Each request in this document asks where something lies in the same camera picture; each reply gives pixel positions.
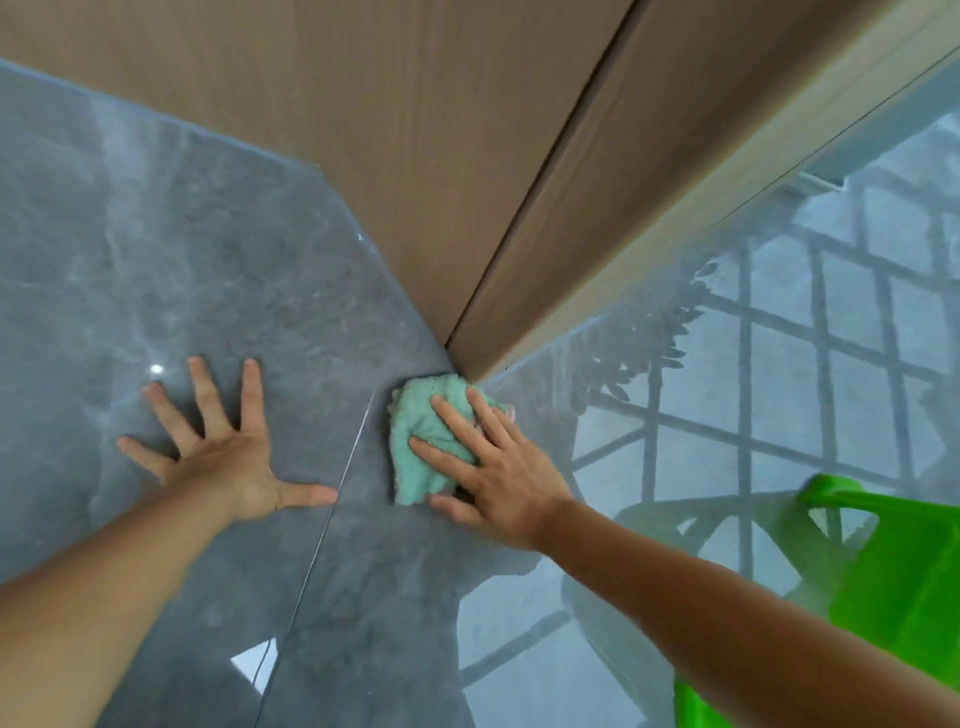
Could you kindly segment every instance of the person's right arm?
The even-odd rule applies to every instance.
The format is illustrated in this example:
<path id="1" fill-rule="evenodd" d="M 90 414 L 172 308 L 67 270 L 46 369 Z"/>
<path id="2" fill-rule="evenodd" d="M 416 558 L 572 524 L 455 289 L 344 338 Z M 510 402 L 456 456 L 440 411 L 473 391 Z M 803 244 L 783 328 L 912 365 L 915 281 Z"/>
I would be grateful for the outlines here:
<path id="1" fill-rule="evenodd" d="M 475 390 L 479 434 L 447 402 L 438 414 L 479 458 L 411 447 L 470 491 L 434 496 L 457 522 L 539 551 L 631 618 L 677 671 L 744 726 L 960 726 L 960 696 L 892 655 L 733 571 L 634 533 L 569 493 L 533 443 Z"/>

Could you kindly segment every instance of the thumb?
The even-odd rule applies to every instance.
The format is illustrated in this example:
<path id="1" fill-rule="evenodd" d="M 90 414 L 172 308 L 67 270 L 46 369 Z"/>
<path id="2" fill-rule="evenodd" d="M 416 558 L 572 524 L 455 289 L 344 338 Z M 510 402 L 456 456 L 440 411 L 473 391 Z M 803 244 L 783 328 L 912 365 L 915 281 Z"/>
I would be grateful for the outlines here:
<path id="1" fill-rule="evenodd" d="M 470 528 L 484 528 L 487 520 L 480 515 L 480 511 L 469 503 L 464 503 L 453 496 L 431 496 L 430 506 L 443 513 L 451 521 L 468 525 Z"/>
<path id="2" fill-rule="evenodd" d="M 329 505 L 337 499 L 336 488 L 328 485 L 300 485 L 299 483 L 276 482 L 280 490 L 280 508 L 302 508 L 311 505 Z"/>

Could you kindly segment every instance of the tile floor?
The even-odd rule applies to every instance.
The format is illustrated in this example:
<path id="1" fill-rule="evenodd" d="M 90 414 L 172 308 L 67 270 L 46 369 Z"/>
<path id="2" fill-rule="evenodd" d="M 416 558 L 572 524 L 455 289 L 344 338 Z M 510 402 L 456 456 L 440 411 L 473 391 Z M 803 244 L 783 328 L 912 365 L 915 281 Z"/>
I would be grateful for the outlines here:
<path id="1" fill-rule="evenodd" d="M 227 392 L 259 356 L 277 470 L 341 484 L 217 540 L 101 726 L 672 725 L 613 609 L 391 504 L 387 396 L 449 363 L 315 170 L 9 68 L 0 100 L 0 578 L 138 497 L 111 443 L 158 441 L 136 391 L 185 398 L 190 353 Z M 771 535 L 812 473 L 960 503 L 958 130 L 758 201 L 488 389 L 587 503 L 822 611 Z"/>

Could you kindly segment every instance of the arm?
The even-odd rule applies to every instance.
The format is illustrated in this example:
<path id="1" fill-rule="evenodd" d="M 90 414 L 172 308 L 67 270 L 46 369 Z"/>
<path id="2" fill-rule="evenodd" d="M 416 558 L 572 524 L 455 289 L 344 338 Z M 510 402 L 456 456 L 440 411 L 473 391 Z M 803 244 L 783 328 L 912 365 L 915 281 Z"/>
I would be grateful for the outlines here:
<path id="1" fill-rule="evenodd" d="M 960 696 L 738 574 L 630 531 L 569 494 L 519 429 L 472 392 L 487 434 L 434 406 L 479 466 L 414 441 L 475 505 L 431 504 L 508 546 L 540 551 L 630 617 L 677 671 L 750 726 L 960 725 Z"/>
<path id="2" fill-rule="evenodd" d="M 229 424 L 203 360 L 193 357 L 189 364 L 205 437 L 161 385 L 151 384 L 144 397 L 180 460 L 131 438 L 118 442 L 160 478 L 160 493 L 0 587 L 5 726 L 93 725 L 186 570 L 214 536 L 234 521 L 336 498 L 331 488 L 281 483 L 271 472 L 255 362 L 244 366 L 239 430 Z"/>

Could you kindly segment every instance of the green plastic stool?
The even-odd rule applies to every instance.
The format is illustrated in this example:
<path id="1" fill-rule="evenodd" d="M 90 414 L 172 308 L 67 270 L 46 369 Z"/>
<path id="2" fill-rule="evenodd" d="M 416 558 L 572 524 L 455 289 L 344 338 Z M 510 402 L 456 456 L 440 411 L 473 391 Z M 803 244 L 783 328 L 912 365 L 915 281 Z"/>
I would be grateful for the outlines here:
<path id="1" fill-rule="evenodd" d="M 830 621 L 960 690 L 960 508 L 866 493 L 855 480 L 824 474 L 797 500 L 879 517 L 829 608 Z M 678 728 L 730 725 L 680 681 L 674 704 Z"/>

